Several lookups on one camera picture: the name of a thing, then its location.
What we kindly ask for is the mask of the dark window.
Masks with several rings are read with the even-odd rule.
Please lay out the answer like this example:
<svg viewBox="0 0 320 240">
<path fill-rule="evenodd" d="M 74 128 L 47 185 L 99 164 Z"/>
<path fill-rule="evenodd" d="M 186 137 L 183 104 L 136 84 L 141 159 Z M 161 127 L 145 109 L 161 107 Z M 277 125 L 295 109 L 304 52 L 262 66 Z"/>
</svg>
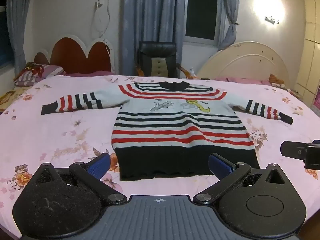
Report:
<svg viewBox="0 0 320 240">
<path fill-rule="evenodd" d="M 217 46 L 222 0 L 185 0 L 185 41 Z"/>
</svg>

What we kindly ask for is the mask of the grey centre curtain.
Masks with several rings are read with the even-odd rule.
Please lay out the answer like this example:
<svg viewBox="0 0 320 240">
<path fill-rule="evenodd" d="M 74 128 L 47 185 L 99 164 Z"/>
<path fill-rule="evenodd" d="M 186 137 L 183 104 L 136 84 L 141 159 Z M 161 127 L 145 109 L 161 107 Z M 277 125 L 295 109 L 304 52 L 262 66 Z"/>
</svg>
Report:
<svg viewBox="0 0 320 240">
<path fill-rule="evenodd" d="M 173 42 L 182 62 L 185 0 L 121 0 L 119 72 L 135 75 L 141 41 Z"/>
</svg>

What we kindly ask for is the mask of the striped knit child sweater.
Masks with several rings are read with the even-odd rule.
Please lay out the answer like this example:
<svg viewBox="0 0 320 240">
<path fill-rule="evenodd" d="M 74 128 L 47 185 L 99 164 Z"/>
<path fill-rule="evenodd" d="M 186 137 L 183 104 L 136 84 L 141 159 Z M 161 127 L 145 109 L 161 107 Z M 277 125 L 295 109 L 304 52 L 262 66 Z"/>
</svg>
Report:
<svg viewBox="0 0 320 240">
<path fill-rule="evenodd" d="M 258 168 L 254 142 L 236 110 L 292 124 L 290 116 L 251 99 L 181 82 L 110 85 L 65 95 L 41 113 L 118 107 L 111 145 L 120 179 L 209 175 L 209 156 Z"/>
</svg>

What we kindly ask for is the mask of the pink folded blanket right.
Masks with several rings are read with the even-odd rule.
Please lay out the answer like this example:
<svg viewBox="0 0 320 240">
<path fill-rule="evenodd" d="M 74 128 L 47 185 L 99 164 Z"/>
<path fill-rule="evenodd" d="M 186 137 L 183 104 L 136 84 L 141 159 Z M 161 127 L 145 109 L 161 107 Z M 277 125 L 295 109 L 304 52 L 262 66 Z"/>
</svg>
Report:
<svg viewBox="0 0 320 240">
<path fill-rule="evenodd" d="M 271 86 L 271 83 L 268 80 L 246 79 L 246 78 L 240 78 L 240 77 L 217 77 L 214 80 L 223 81 L 223 82 Z"/>
</svg>

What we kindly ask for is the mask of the cream round headboard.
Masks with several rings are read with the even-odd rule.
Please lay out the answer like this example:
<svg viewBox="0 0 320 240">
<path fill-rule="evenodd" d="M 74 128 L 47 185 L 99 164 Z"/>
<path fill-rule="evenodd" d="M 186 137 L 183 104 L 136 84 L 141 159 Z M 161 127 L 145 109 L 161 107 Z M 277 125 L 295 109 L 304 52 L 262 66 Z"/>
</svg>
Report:
<svg viewBox="0 0 320 240">
<path fill-rule="evenodd" d="M 218 77 L 268 80 L 271 74 L 283 80 L 285 85 L 290 85 L 287 67 L 275 50 L 259 42 L 245 41 L 211 56 L 197 77 L 211 80 Z"/>
</svg>

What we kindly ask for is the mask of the wall lamp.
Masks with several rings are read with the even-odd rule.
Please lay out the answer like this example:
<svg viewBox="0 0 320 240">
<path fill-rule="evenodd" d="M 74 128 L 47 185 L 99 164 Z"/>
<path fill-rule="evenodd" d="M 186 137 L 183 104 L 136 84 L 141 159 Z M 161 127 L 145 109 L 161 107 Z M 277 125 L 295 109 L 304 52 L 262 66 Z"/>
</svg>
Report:
<svg viewBox="0 0 320 240">
<path fill-rule="evenodd" d="M 272 25 L 275 25 L 275 24 L 279 24 L 280 23 L 280 20 L 277 19 L 277 18 L 274 18 L 272 16 L 265 16 L 265 21 L 272 24 Z"/>
</svg>

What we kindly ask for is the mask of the magenta bed sheet left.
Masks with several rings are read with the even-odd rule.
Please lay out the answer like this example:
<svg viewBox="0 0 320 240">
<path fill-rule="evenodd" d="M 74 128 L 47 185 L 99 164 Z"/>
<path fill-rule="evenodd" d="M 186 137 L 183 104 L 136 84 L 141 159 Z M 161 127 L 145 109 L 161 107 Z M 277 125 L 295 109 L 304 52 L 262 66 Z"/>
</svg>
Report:
<svg viewBox="0 0 320 240">
<path fill-rule="evenodd" d="M 70 77 L 95 77 L 95 76 L 110 76 L 114 75 L 113 72 L 108 72 L 105 70 L 99 70 L 92 73 L 72 73 L 72 74 L 64 74 L 64 76 L 70 76 Z"/>
</svg>

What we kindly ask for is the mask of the grey left curtain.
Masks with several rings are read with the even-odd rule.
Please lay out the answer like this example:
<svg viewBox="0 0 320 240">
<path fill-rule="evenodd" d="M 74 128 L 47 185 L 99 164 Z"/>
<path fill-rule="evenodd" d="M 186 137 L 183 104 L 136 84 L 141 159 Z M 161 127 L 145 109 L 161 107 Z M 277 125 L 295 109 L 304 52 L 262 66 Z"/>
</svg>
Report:
<svg viewBox="0 0 320 240">
<path fill-rule="evenodd" d="M 24 32 L 30 0 L 7 0 L 7 26 L 17 75 L 25 67 Z"/>
</svg>

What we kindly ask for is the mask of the striped pink pillow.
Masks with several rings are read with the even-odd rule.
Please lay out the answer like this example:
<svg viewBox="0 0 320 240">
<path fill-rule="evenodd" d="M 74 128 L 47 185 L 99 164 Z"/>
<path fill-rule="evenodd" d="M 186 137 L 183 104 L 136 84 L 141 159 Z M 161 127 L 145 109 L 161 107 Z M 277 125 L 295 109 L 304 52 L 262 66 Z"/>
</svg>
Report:
<svg viewBox="0 0 320 240">
<path fill-rule="evenodd" d="M 28 62 L 26 67 L 15 77 L 14 85 L 17 87 L 33 86 L 48 77 L 64 73 L 65 71 L 60 66 Z"/>
</svg>

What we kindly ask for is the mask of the red heart-shaped headboard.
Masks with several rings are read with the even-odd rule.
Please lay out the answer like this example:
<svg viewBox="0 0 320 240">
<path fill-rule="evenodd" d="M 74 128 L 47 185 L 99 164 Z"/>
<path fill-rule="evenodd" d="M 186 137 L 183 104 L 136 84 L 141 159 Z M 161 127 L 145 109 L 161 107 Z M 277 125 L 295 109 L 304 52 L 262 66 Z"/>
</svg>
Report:
<svg viewBox="0 0 320 240">
<path fill-rule="evenodd" d="M 57 40 L 50 51 L 41 49 L 35 55 L 34 62 L 60 66 L 67 74 L 116 72 L 114 49 L 105 38 L 97 38 L 89 45 L 85 45 L 75 35 L 63 36 Z"/>
</svg>

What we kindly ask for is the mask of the grey tied right curtain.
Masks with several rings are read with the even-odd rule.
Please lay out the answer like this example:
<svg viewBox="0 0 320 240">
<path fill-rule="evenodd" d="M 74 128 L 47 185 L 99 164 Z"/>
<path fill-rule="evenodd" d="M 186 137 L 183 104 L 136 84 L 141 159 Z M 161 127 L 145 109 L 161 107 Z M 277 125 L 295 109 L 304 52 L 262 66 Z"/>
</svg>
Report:
<svg viewBox="0 0 320 240">
<path fill-rule="evenodd" d="M 219 45 L 219 50 L 224 50 L 231 46 L 236 40 L 236 26 L 238 25 L 238 12 L 240 0 L 223 0 L 225 6 L 226 16 L 229 22 L 225 38 Z"/>
</svg>

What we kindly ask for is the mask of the floral brown pillow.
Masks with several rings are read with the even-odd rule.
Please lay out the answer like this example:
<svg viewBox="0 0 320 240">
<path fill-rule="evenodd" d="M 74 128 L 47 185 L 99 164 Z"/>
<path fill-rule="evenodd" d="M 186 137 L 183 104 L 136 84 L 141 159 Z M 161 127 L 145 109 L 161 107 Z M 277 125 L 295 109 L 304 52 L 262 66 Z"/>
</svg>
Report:
<svg viewBox="0 0 320 240">
<path fill-rule="evenodd" d="M 286 88 L 285 82 L 273 74 L 270 74 L 268 81 L 273 87 Z"/>
</svg>

